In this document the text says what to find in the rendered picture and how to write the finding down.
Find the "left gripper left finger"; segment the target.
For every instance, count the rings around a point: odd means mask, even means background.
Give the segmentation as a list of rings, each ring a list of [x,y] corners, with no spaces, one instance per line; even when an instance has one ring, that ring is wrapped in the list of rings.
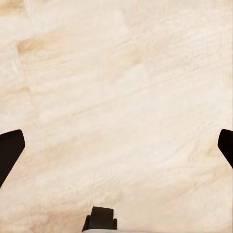
[[[0,187],[25,149],[21,129],[0,134]]]

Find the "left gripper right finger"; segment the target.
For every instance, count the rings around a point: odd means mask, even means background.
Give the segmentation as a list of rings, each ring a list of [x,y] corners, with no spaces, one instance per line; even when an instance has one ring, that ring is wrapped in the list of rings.
[[[222,129],[217,146],[233,168],[233,131]]]

